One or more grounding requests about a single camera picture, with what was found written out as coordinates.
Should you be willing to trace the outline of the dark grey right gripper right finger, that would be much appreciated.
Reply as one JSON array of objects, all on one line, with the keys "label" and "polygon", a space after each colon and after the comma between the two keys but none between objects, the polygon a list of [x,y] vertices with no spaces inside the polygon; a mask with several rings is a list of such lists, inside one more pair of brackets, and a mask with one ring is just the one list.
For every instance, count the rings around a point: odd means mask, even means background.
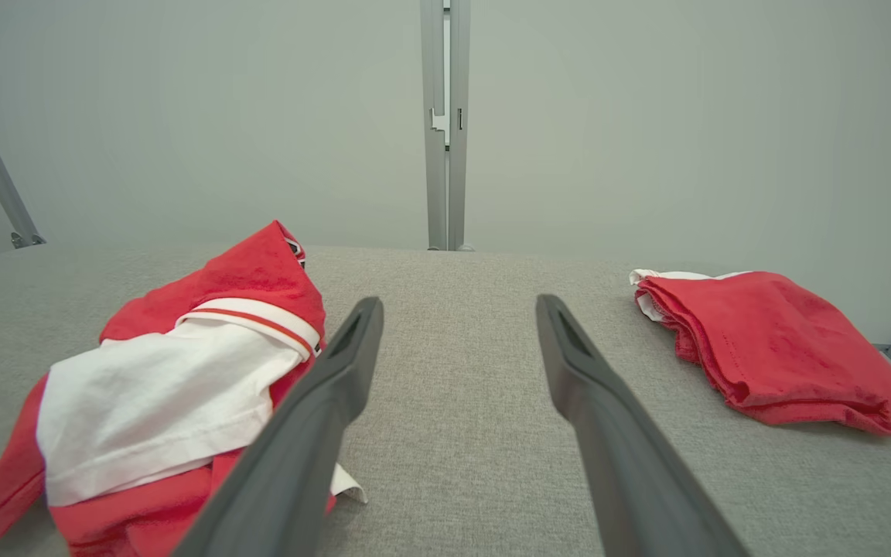
[{"label": "dark grey right gripper right finger", "polygon": [[548,390],[572,424],[608,556],[746,556],[678,451],[566,304],[535,301]]}]

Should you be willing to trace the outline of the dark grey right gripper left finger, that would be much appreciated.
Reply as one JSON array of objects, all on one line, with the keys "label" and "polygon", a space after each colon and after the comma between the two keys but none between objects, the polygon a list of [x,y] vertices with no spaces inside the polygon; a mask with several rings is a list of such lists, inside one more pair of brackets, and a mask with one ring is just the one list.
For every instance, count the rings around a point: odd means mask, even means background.
[{"label": "dark grey right gripper left finger", "polygon": [[344,430],[364,412],[384,306],[358,301],[178,543],[177,556],[312,556]]}]

